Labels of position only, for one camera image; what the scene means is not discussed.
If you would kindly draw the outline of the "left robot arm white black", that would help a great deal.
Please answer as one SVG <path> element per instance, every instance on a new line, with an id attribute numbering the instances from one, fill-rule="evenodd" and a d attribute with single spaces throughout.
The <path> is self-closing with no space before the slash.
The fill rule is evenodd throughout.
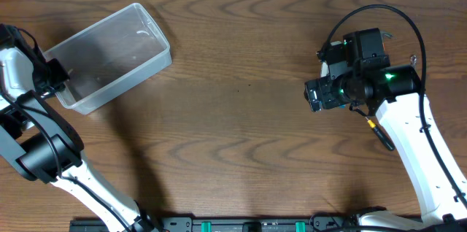
<path id="1" fill-rule="evenodd" d="M 94 169 L 75 129 L 45 100 L 65 88 L 69 75 L 46 60 L 27 31 L 1 25 L 1 156 L 29 181 L 40 180 L 74 196 L 109 231 L 162 231 L 131 197 Z"/>

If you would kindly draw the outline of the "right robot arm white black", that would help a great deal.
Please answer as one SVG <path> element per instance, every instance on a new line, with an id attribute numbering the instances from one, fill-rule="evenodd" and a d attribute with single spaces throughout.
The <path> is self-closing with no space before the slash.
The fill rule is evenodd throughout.
<path id="1" fill-rule="evenodd" d="M 305 84 L 314 112 L 366 105 L 372 131 L 389 150 L 397 150 L 417 195 L 421 219 L 409 220 L 387 210 L 356 217 L 358 225 L 418 230 L 449 221 L 466 223 L 466 178 L 436 126 L 428 100 L 419 107 L 421 81 L 414 65 L 393 66 L 377 28 L 346 34 L 318 52 L 320 78 Z"/>

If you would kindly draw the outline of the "clear plastic container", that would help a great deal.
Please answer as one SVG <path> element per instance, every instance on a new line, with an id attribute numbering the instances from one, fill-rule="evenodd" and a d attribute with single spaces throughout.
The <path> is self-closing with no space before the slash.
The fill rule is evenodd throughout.
<path id="1" fill-rule="evenodd" d="M 133 3 L 45 52 L 69 80 L 56 93 L 87 115 L 172 64 L 170 44 L 149 12 Z"/>

